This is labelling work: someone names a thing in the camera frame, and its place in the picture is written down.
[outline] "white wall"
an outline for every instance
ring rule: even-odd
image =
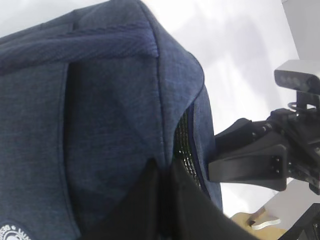
[[[320,1],[287,0],[283,7],[300,59],[320,60]]]

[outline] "stitching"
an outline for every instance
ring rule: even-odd
[[[159,44],[158,44],[158,39],[156,38],[155,35],[155,29],[153,28],[150,19],[148,18],[145,10],[142,7],[142,3],[140,0],[135,0],[138,7],[141,9],[145,19],[147,20],[147,22],[150,25],[150,28],[152,29],[152,34],[153,34],[153,38],[154,38],[154,42],[156,44],[156,49],[157,49],[157,53],[158,53],[158,57],[160,57],[160,51],[159,51]],[[164,163],[165,166],[169,166],[169,159],[167,159],[166,157],[166,144],[165,144],[165,139],[166,139],[166,134],[165,134],[165,128],[164,128],[164,123],[165,123],[165,118],[164,118],[164,106],[163,106],[163,99],[162,99],[162,91],[161,91],[161,84],[160,84],[160,71],[159,71],[159,67],[160,66],[160,61],[159,58],[157,58],[156,60],[156,76],[157,76],[157,85],[158,85],[158,94],[159,94],[159,103],[160,103],[160,114],[161,114],[161,128],[162,128],[162,136],[161,136],[161,141],[162,141],[162,148],[163,148],[163,157],[164,157]]]

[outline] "screw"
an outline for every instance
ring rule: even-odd
[[[270,123],[267,123],[266,126],[269,128],[269,129],[272,129],[272,125]]]

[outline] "camera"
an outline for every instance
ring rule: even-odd
[[[278,86],[320,95],[320,62],[309,60],[289,60],[274,71]]]

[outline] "white background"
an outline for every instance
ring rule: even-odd
[[[0,37],[103,0],[0,2]],[[273,70],[298,59],[281,0],[145,0],[160,23],[201,63],[215,133],[239,118],[265,120],[295,100],[277,87]],[[227,216],[253,213],[276,192],[223,184]]]

